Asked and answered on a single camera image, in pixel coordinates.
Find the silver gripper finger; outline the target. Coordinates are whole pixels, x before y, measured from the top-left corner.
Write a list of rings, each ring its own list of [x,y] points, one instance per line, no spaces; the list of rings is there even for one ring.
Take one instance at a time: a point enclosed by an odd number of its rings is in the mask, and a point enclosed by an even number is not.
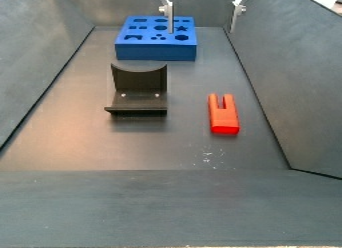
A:
[[[169,33],[174,33],[174,3],[170,0],[161,0],[162,5],[160,11],[165,14],[169,20]]]
[[[233,1],[233,16],[232,16],[232,23],[230,23],[230,32],[234,32],[238,17],[246,12],[245,2],[248,0],[234,0]]]

